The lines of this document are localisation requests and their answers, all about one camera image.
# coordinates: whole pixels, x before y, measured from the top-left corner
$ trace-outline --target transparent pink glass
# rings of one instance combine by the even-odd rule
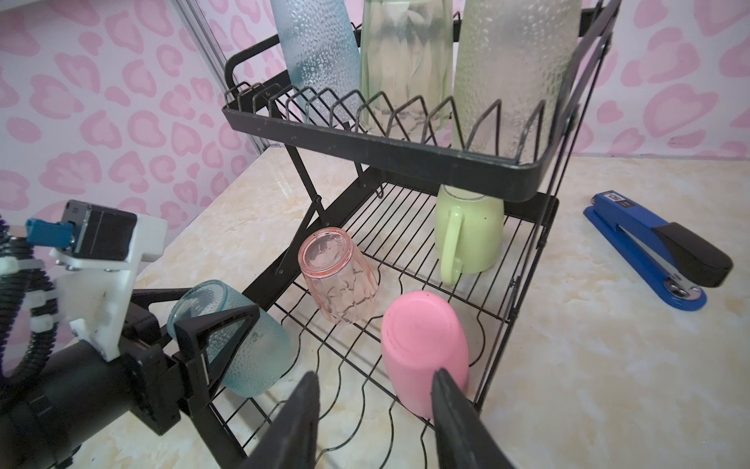
[[[347,232],[339,228],[316,231],[302,243],[298,261],[307,288],[327,320],[351,324],[373,316],[377,281]]]

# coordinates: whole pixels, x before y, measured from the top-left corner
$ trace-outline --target pink plastic cup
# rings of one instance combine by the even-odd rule
[[[443,298],[413,291],[396,298],[382,320],[382,359],[401,404],[432,418],[432,377],[448,370],[461,389],[469,380],[469,346],[453,308]]]

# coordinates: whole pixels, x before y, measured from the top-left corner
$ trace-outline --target blue glass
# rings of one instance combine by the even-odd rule
[[[166,330],[175,338],[177,320],[254,304],[222,281],[209,280],[180,298],[169,313]],[[239,327],[239,323],[231,324],[208,337],[208,362],[216,358]],[[258,322],[240,344],[222,384],[246,398],[263,394],[289,369],[292,359],[292,341],[287,331],[270,314],[260,310]]]
[[[330,88],[339,98],[359,88],[359,49],[344,0],[271,0],[271,9],[294,86],[311,86],[317,92]],[[305,96],[309,99],[313,93]],[[331,106],[336,100],[326,93],[324,101]],[[305,108],[304,99],[299,104]],[[354,106],[352,112],[359,106],[356,98],[346,105]],[[329,119],[325,106],[317,104],[316,108]],[[343,110],[336,115],[349,120]],[[309,117],[322,123],[313,110]]]

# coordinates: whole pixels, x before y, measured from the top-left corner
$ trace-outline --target pink glass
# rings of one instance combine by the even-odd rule
[[[382,360],[401,404],[432,418],[432,377],[448,370],[458,387],[469,381],[469,345],[453,308],[426,291],[405,293],[391,303],[380,330]]]
[[[323,228],[311,234],[299,249],[298,261],[327,320],[351,324],[373,316],[377,281],[346,231]]]

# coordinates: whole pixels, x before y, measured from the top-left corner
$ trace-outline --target black metal dish rack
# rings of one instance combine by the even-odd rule
[[[384,414],[387,409],[390,441],[387,445],[386,442],[381,445],[381,454],[376,461],[370,458],[367,467],[386,467],[389,462],[394,463],[391,456],[397,451],[395,446],[405,438],[399,425],[421,429],[418,438],[424,456],[424,467],[432,466],[435,458],[429,454],[428,446],[433,445],[430,439],[434,438],[431,436],[434,427],[430,421],[403,409],[393,393],[381,357],[377,356],[382,316],[365,324],[334,326],[322,320],[321,314],[317,314],[318,310],[312,303],[304,281],[299,278],[296,253],[302,242],[322,227],[342,227],[352,236],[365,256],[371,259],[378,271],[379,283],[382,278],[390,278],[391,281],[398,281],[401,293],[421,288],[438,293],[450,301],[454,309],[460,311],[459,315],[463,315],[464,329],[471,329],[472,337],[475,338],[474,342],[470,340],[472,362],[468,399],[481,412],[549,236],[559,203],[557,192],[608,51],[619,6],[620,0],[610,0],[603,8],[600,0],[596,8],[582,11],[582,39],[571,58],[559,97],[552,109],[553,125],[546,146],[540,145],[539,137],[539,122],[545,112],[543,101],[526,125],[526,140],[534,145],[533,161],[529,162],[521,161],[520,150],[515,158],[505,158],[449,146],[442,148],[437,145],[436,133],[430,125],[425,125],[420,143],[411,142],[408,137],[407,140],[384,137],[395,125],[401,125],[398,113],[402,109],[421,105],[424,112],[428,113],[421,98],[415,98],[398,108],[391,106],[391,119],[388,122],[377,122],[369,105],[374,99],[387,101],[387,97],[382,94],[365,101],[357,91],[339,97],[331,89],[324,89],[320,93],[311,89],[298,90],[290,85],[286,71],[265,83],[250,86],[243,82],[236,85],[233,77],[236,65],[278,44],[277,36],[236,54],[227,62],[225,76],[229,91],[226,94],[227,105],[223,109],[227,120],[236,131],[285,144],[311,199],[310,207],[289,248],[243,294],[261,308],[281,317],[287,330],[290,325],[298,329],[295,364],[299,361],[303,342],[304,347],[316,349],[316,372],[321,368],[321,352],[337,362],[338,383],[331,388],[336,389],[335,395],[332,401],[327,402],[323,402],[321,397],[321,422],[326,417],[331,419],[330,416],[336,414],[332,410],[337,405],[342,405],[342,375],[362,379],[358,421],[353,428],[346,430],[348,437],[344,435],[336,444],[320,449],[317,461],[322,459],[337,467],[336,452],[342,450],[357,435],[367,437],[368,426],[363,425],[366,409],[368,415],[373,412]],[[455,41],[458,40],[460,29],[461,19],[458,18],[454,22]],[[359,43],[358,28],[355,28],[355,36]],[[584,58],[588,54],[590,58],[584,64]],[[579,102],[584,93],[587,95],[580,108]],[[319,101],[312,110],[317,113],[318,122],[323,120],[327,126],[305,123],[305,110],[310,112],[311,107],[306,104],[303,109],[299,104],[300,98],[309,104]],[[359,99],[361,106],[356,110],[347,109],[344,103],[349,103],[353,98]],[[321,105],[325,107],[328,116],[318,111]],[[499,105],[500,102],[495,102],[488,107],[475,128],[485,119],[499,119]],[[434,115],[448,106],[453,110],[452,124],[457,125],[461,131],[455,118],[455,103],[452,98],[443,101],[430,114]],[[346,113],[348,120],[340,118],[339,107]],[[360,125],[363,113],[370,113],[371,118],[375,119],[379,135],[368,133]],[[468,133],[464,131],[462,143],[470,143],[473,134],[474,129]],[[353,161],[357,179],[325,208],[297,147]],[[546,191],[537,192],[552,163],[553,170],[545,182]],[[363,170],[363,164],[369,167]],[[431,213],[440,184],[481,192],[506,201],[505,241],[500,260],[492,269],[481,274],[461,276],[453,287],[440,283],[439,270],[436,269],[438,260],[432,241]],[[375,354],[368,358],[365,349],[375,350]],[[378,393],[376,398],[369,394],[371,392]],[[245,399],[229,396],[230,394],[228,390],[220,390],[210,404],[215,419],[212,417],[211,422],[200,423],[205,426],[204,431],[200,432],[202,438],[222,467],[228,467],[228,461],[236,461],[238,454],[244,458],[251,451],[251,443],[263,435],[269,426],[267,424],[273,421],[274,415],[288,397],[282,396],[273,405],[264,406],[258,398]],[[224,396],[222,404],[216,400],[220,395]],[[368,402],[373,401],[375,403],[368,408]],[[381,405],[382,408],[374,410],[373,405]],[[394,413],[397,410],[412,420],[404,423],[404,419],[399,417],[398,421],[401,423],[395,423]],[[237,426],[237,419],[241,418],[244,422]]]

